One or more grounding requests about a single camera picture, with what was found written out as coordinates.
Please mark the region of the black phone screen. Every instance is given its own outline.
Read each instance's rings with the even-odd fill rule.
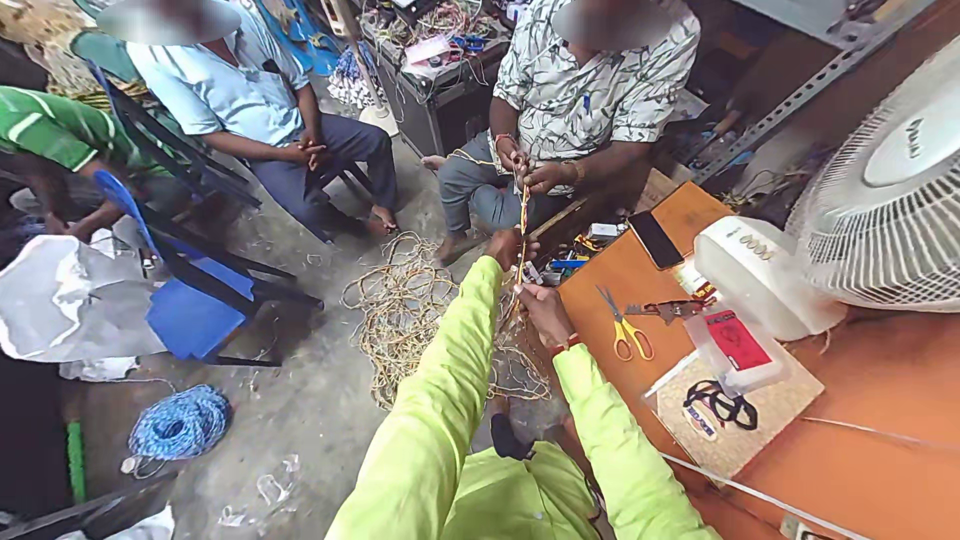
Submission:
[[[665,270],[684,262],[684,256],[677,251],[650,210],[630,216],[627,222],[657,268]]]

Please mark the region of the hand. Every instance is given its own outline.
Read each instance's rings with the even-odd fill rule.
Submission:
[[[46,226],[47,234],[67,234],[66,223],[53,212],[47,212],[43,216],[43,224]]]
[[[81,220],[70,226],[70,228],[66,230],[66,234],[76,237],[84,244],[89,244],[90,239],[93,237],[93,233],[96,230],[97,228],[90,227],[86,225],[83,220]]]
[[[573,185],[577,169],[570,164],[547,161],[526,177],[531,193],[546,193],[557,185]]]
[[[514,292],[527,308],[546,348],[563,345],[576,332],[557,289],[524,283],[514,285]]]
[[[514,168],[520,164],[526,164],[529,158],[526,154],[520,152],[516,141],[509,137],[501,137],[496,142],[496,154],[500,158],[500,164],[507,172],[514,172]]]
[[[493,234],[490,243],[487,244],[487,251],[484,255],[489,255],[500,263],[500,268],[506,272],[510,267],[517,263],[520,255],[520,229],[505,229]],[[538,242],[527,244],[527,259],[537,256],[537,250],[540,248]]]
[[[322,144],[306,147],[301,147],[301,145],[301,142],[294,142],[284,146],[280,149],[280,158],[284,161],[306,165],[311,171],[317,170],[317,167],[330,158],[329,153],[325,151],[326,146]]]

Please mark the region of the red bracelet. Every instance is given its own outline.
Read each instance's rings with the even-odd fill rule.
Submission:
[[[513,136],[513,135],[510,135],[510,134],[500,134],[500,135],[497,135],[497,136],[495,136],[495,137],[493,138],[493,148],[496,148],[496,145],[500,143],[500,139],[501,139],[501,138],[509,138],[510,140],[512,140],[512,141],[514,142],[514,144],[516,144],[516,141],[514,140],[514,136]]]
[[[570,337],[566,339],[566,343],[562,343],[560,345],[555,345],[553,347],[550,347],[550,357],[552,358],[553,356],[556,356],[562,353],[563,351],[569,351],[571,347],[579,343],[583,343],[582,341],[580,341],[580,334],[577,332],[574,332],[572,335],[570,335]]]

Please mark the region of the wooden table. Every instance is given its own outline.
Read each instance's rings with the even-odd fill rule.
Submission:
[[[653,213],[684,254],[692,252],[696,233],[730,215],[690,183]],[[623,362],[613,353],[613,327],[597,284],[609,287],[621,305],[677,300],[684,291],[668,273],[656,269],[631,233],[559,287],[581,339],[647,437],[662,452],[690,461],[641,399],[654,381],[693,351],[684,326],[633,317],[631,322],[649,336],[655,358]],[[823,356],[823,337],[791,344],[797,359],[827,388],[804,414],[960,447],[958,332],[957,315],[911,313],[835,329]],[[705,521],[725,538],[782,538],[776,531],[782,510],[730,488],[721,494],[700,475],[674,470]],[[960,485],[956,451],[798,420],[736,479],[871,538],[960,537],[952,523],[953,486]]]

